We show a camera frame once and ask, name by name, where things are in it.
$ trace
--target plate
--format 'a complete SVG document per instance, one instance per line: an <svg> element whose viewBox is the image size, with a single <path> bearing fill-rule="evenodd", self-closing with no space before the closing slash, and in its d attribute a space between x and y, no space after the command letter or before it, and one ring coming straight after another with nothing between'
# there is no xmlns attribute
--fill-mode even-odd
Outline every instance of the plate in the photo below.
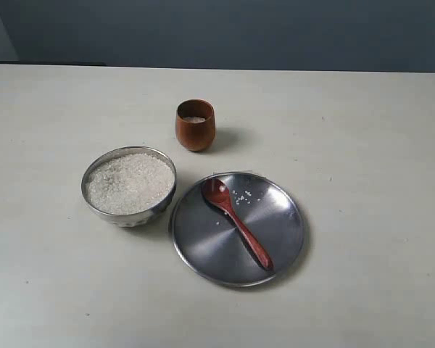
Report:
<svg viewBox="0 0 435 348"><path fill-rule="evenodd" d="M232 196L236 214L273 261L266 271L255 261L232 220L207 203L202 184L219 178ZM242 172L219 173L195 183L177 202L169 229L181 259L199 275L224 286L253 286L285 271L297 258L304 238L297 205L278 185Z"/></svg>

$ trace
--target stainless steel bowl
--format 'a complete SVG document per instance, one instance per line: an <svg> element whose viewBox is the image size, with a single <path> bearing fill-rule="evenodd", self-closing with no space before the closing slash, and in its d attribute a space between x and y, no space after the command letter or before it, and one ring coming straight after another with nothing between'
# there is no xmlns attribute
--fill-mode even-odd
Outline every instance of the stainless steel bowl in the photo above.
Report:
<svg viewBox="0 0 435 348"><path fill-rule="evenodd" d="M95 208L90 202L90 199L88 198L87 184L90 182L90 174L103 163L113 160L114 158L125 156L127 154L148 154L150 156L156 157L157 159L163 161L164 163L166 163L166 165L169 166L169 168L171 168L171 170L174 173L174 185L169 191L169 193L167 194L167 196L160 203L151 207L148 210L144 210L143 212L136 212L134 214L127 214L127 215L109 214L108 212L103 212ZM115 225L118 225L120 227L133 227L133 226L144 225L145 223L148 223L149 221L161 215L161 213L163 213L166 210L167 206L173 200L176 183L177 183L177 172L175 171L173 161L171 161L171 159L168 156L150 147L128 146L128 147L122 147L120 149L110 151L104 154L103 156L97 158L87 168L86 172L84 173L80 188L82 190L82 196L84 197L89 207L95 212L95 214L97 214L103 220L114 223Z"/></svg>

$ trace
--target spoon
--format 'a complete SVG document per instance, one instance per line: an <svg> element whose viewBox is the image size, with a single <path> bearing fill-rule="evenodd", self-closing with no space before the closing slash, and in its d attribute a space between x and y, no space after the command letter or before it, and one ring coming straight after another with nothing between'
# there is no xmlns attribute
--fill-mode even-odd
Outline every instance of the spoon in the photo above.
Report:
<svg viewBox="0 0 435 348"><path fill-rule="evenodd" d="M272 270L273 262L270 259L269 254L233 211L231 194L229 193L228 187L221 180L211 178L203 183L202 194L209 203L222 211L227 212L232 221L236 224L241 235L245 238L245 241L248 243L248 246L253 251L261 266L265 270Z"/></svg>

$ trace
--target wooden cup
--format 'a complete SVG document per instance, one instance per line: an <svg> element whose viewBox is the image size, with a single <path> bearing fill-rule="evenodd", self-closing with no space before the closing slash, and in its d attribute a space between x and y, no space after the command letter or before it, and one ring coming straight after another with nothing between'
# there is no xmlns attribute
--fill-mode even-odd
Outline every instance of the wooden cup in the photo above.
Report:
<svg viewBox="0 0 435 348"><path fill-rule="evenodd" d="M204 121L193 123L187 117L201 117ZM202 151L210 147L216 136L215 111L207 101L191 99L177 108L175 136L190 151Z"/></svg>

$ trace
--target bowl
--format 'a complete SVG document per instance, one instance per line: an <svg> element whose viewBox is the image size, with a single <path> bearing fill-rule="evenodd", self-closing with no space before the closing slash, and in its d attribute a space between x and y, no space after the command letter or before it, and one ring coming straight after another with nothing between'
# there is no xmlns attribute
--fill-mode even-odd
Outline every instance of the bowl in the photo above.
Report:
<svg viewBox="0 0 435 348"><path fill-rule="evenodd" d="M119 158L127 154L148 154L164 162L173 171L174 174L173 187L161 202L142 212L136 212L133 214L126 214L126 215L118 215L118 214L110 214L108 212L104 212L95 208L95 206L93 206L92 203L90 202L90 199L88 198L88 192L87 192L87 184L90 182L90 174L92 174L92 172L103 163L109 162L114 158ZM106 220L110 223L114 223L115 225L118 225L120 227L134 227L137 225L144 225L148 223L149 221L160 216L166 210L167 206L173 200L176 183L177 183L177 172L175 171L175 166L173 161L171 161L171 159L168 156L166 156L165 154L163 154L162 152L156 149L152 149L151 147L128 146L128 147L122 147L120 149L110 151L97 158L91 165L88 166L86 172L84 173L80 188L82 190L82 196L84 197L88 206L92 209L93 212L95 212L95 214L97 214L103 220Z"/></svg>
<svg viewBox="0 0 435 348"><path fill-rule="evenodd" d="M190 120L200 117L201 122ZM181 103L175 115L175 136L190 151L202 151L210 147L216 137L215 111L207 101L187 100Z"/></svg>

